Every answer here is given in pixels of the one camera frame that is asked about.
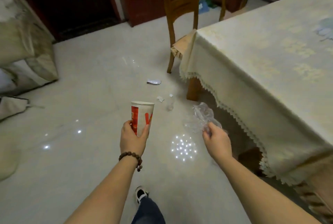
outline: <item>wooden bead bracelet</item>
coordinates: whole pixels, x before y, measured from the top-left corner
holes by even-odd
[[[124,156],[132,156],[132,157],[135,157],[137,160],[138,160],[138,165],[137,165],[137,170],[140,171],[142,169],[142,159],[139,155],[135,154],[134,152],[124,152],[122,153],[120,156],[119,156],[119,161],[124,157]]]

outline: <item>dining table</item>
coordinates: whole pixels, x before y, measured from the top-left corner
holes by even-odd
[[[279,0],[201,28],[180,75],[188,99],[200,83],[235,118],[266,176],[301,187],[333,171],[333,0]]]

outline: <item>clear plastic bottle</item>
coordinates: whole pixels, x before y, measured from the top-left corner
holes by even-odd
[[[174,104],[174,96],[172,94],[169,95],[167,98],[167,110],[171,111],[173,110],[173,104]]]

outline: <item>paper cup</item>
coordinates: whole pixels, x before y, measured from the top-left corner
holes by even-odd
[[[154,103],[143,101],[132,101],[132,129],[134,133],[140,137],[144,127],[152,123],[152,112]]]

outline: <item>black and white sneaker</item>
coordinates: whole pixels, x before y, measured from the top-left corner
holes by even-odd
[[[140,204],[141,200],[144,197],[148,197],[149,192],[147,192],[146,189],[144,189],[142,186],[139,186],[136,190],[135,190],[135,199],[137,201],[138,204]]]

